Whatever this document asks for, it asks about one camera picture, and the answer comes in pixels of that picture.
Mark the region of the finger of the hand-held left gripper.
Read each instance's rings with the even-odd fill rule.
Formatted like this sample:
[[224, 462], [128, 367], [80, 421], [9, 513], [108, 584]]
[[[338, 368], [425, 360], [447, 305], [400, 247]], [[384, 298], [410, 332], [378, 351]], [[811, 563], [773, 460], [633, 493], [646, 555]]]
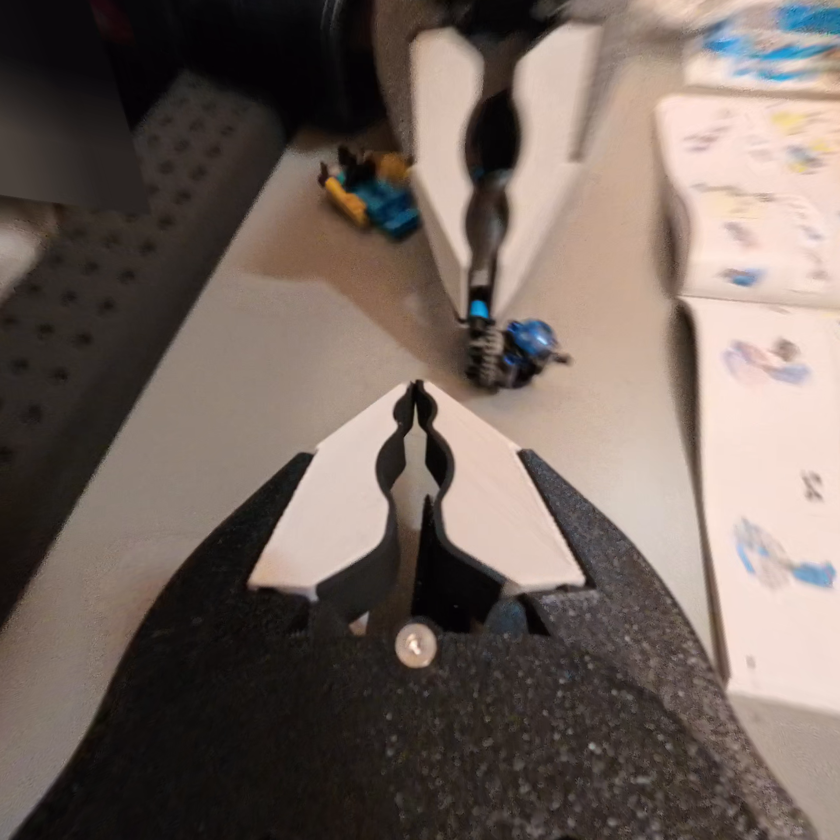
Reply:
[[502, 319], [526, 285], [582, 169], [576, 144], [602, 44], [599, 25], [571, 22], [518, 61], [512, 103], [519, 147], [506, 187], [507, 231], [497, 252], [492, 318]]
[[413, 189], [437, 272], [457, 316], [468, 309], [473, 194], [466, 135], [482, 92], [484, 60], [457, 29], [435, 28], [410, 46]]

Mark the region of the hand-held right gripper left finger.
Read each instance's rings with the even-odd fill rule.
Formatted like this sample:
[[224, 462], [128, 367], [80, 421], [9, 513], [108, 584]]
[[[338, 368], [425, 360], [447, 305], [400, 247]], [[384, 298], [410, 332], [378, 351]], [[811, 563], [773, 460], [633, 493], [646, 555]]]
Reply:
[[414, 383], [399, 384], [316, 447], [249, 577], [252, 589], [326, 594], [367, 560], [398, 560], [392, 489], [406, 467]]

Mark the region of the open instruction booklet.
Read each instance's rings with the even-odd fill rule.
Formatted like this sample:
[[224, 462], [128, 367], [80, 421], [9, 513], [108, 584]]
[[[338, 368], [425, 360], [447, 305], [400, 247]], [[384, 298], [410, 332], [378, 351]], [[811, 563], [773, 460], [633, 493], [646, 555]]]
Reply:
[[732, 694], [838, 713], [838, 103], [655, 111]]

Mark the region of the blue yellow brick assembly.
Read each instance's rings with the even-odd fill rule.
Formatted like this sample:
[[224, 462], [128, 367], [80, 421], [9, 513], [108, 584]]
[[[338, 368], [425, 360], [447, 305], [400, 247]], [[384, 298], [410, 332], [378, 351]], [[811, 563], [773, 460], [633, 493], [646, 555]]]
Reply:
[[421, 226], [411, 184], [413, 159], [398, 152], [337, 148], [337, 161], [319, 163], [318, 184], [327, 201], [358, 229], [376, 229], [403, 241]]

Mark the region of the blue sticker sheet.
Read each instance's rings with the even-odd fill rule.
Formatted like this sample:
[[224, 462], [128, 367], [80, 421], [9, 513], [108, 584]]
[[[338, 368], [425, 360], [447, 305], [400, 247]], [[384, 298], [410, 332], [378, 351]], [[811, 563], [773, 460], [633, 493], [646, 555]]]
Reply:
[[838, 97], [838, 2], [728, 2], [686, 43], [693, 88]]

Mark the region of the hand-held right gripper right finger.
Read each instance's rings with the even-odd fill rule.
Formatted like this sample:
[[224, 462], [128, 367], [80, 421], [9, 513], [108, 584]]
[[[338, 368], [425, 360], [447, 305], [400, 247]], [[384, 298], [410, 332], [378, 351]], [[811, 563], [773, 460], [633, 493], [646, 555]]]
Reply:
[[415, 398], [444, 546], [512, 592], [582, 587], [585, 573], [522, 449], [432, 382], [416, 382]]

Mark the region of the grey desk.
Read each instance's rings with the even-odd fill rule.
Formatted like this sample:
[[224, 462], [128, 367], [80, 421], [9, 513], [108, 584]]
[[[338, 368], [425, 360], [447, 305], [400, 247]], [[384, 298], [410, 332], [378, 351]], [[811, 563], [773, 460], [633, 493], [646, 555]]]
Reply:
[[395, 385], [429, 380], [590, 499], [656, 568], [717, 659], [695, 488], [694, 352], [669, 290], [653, 109], [677, 52], [625, 58], [583, 184], [513, 318], [571, 366], [483, 395], [426, 239], [367, 237], [314, 178], [338, 140], [300, 133], [2, 630], [2, 838], [88, 728], [175, 569], [296, 453]]

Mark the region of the black grey gear assembly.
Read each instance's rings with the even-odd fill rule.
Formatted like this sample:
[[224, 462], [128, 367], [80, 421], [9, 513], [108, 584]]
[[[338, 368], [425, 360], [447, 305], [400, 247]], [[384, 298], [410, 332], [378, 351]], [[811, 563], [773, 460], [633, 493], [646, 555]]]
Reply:
[[517, 390], [555, 364], [570, 365], [556, 332], [538, 319], [513, 320], [501, 327], [482, 317], [468, 320], [465, 374], [475, 386], [495, 392]]

